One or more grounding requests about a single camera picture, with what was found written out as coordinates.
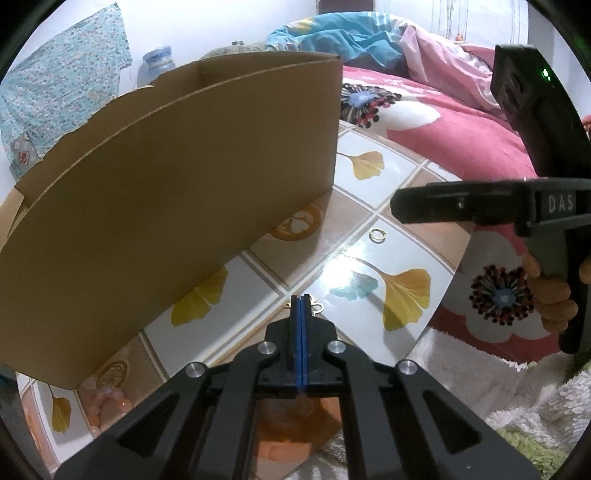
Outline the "right hand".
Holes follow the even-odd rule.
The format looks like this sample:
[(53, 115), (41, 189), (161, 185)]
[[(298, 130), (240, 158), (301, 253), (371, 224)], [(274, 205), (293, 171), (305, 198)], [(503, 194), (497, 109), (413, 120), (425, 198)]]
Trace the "right hand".
[(544, 329), (549, 333), (564, 332), (578, 313), (578, 306), (571, 299), (570, 286), (559, 278), (544, 276), (539, 262), (529, 252), (523, 256), (522, 263), (534, 308), (541, 316)]

